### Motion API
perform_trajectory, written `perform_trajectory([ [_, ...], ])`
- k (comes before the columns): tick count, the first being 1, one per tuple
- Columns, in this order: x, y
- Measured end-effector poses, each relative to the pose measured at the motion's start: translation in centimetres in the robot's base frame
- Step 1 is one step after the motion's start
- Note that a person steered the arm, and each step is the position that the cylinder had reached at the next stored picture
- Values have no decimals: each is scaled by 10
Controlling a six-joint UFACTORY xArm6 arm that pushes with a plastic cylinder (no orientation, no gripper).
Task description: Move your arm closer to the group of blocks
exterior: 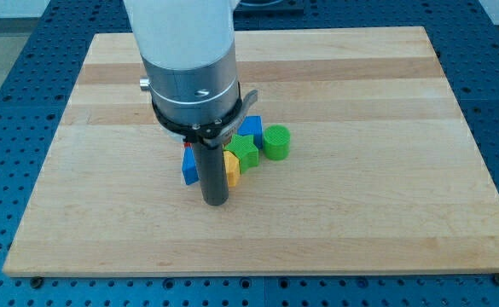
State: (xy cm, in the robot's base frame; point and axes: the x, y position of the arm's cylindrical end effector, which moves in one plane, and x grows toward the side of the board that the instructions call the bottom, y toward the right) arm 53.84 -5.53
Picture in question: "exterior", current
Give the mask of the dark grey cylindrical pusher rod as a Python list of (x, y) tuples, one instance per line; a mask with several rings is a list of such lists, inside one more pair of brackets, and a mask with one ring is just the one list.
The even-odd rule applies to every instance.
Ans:
[(220, 206), (229, 198), (229, 187), (221, 145), (209, 148), (192, 143), (203, 200), (209, 206)]

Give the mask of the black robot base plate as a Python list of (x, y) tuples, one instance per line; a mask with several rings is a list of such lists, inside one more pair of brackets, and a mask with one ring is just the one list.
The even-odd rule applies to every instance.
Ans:
[(305, 0), (240, 0), (235, 14), (301, 13)]

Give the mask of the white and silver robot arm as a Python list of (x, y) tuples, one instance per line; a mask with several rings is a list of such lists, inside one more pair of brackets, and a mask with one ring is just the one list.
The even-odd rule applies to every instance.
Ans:
[(229, 198), (223, 145), (258, 99), (241, 93), (231, 0), (125, 0), (157, 120), (191, 144), (204, 201)]

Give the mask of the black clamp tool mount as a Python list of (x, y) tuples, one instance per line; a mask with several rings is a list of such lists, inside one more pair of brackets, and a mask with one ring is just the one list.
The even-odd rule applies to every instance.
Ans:
[(222, 118), (211, 123), (182, 125), (168, 119), (152, 99), (152, 108), (160, 125), (168, 134), (179, 142), (201, 143), (207, 148), (215, 148), (228, 141), (239, 129), (250, 107), (258, 100), (258, 91), (251, 90), (246, 96), (238, 98), (234, 107)]

